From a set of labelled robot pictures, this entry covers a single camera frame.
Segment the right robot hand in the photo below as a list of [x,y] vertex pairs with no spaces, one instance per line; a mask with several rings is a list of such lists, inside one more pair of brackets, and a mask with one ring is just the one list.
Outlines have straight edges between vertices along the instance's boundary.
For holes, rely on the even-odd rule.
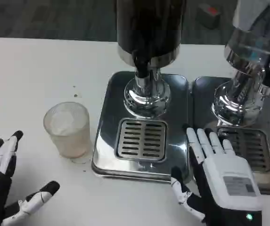
[[174,166],[171,187],[178,204],[207,226],[261,226],[261,193],[247,160],[211,129],[184,130],[199,195],[190,191]]

